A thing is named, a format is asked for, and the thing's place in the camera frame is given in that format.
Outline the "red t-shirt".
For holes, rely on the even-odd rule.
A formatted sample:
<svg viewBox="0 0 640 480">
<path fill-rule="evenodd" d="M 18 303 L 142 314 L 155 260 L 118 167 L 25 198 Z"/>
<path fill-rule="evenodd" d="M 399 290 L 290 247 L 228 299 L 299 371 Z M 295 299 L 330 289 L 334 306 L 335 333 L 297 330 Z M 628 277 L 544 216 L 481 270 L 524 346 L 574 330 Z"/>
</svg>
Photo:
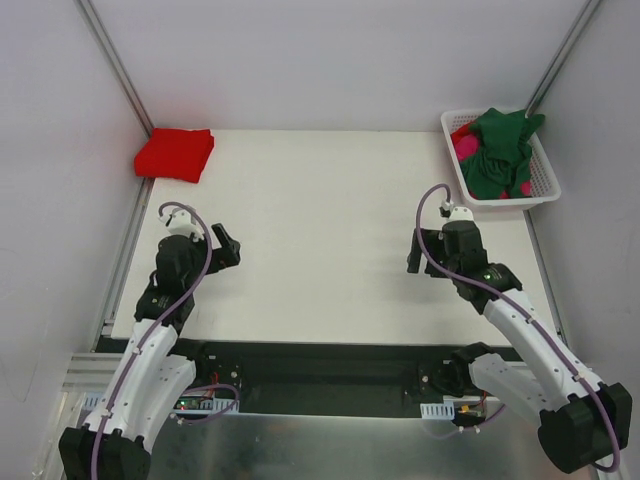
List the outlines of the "red t-shirt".
<svg viewBox="0 0 640 480">
<path fill-rule="evenodd" d="M 134 158 L 134 172 L 143 178 L 165 178 L 197 184 L 215 146 L 211 132 L 154 128 Z"/>
</svg>

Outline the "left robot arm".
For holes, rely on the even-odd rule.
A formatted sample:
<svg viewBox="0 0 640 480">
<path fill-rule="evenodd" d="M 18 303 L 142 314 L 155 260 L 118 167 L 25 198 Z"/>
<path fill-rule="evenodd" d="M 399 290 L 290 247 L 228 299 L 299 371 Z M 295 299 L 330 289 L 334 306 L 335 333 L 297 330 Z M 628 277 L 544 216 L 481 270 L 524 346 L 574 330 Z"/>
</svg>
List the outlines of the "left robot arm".
<svg viewBox="0 0 640 480">
<path fill-rule="evenodd" d="M 168 229 L 105 392 L 84 423 L 66 428 L 59 439 L 69 479 L 147 478 L 154 443 L 174 405 L 189 388 L 210 381 L 209 361 L 172 350 L 195 306 L 195 289 L 205 276 L 239 265 L 241 245 L 222 224 L 210 233 L 195 226 Z"/>
</svg>

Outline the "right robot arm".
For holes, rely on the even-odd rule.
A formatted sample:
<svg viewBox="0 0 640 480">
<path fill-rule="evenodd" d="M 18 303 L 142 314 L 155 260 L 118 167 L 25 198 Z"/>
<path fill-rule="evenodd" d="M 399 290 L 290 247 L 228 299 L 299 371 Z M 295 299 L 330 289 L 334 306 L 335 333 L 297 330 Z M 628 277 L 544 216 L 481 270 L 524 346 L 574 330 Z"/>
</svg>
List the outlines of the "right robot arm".
<svg viewBox="0 0 640 480">
<path fill-rule="evenodd" d="M 415 229 L 407 270 L 450 279 L 529 369 L 514 370 L 495 349 L 477 342 L 456 350 L 431 375 L 435 387 L 451 396 L 492 394 L 536 428 L 546 456 L 564 473 L 588 465 L 604 472 L 619 468 L 629 438 L 630 393 L 620 383 L 606 384 L 543 324 L 520 280 L 489 261 L 473 221 Z"/>
</svg>

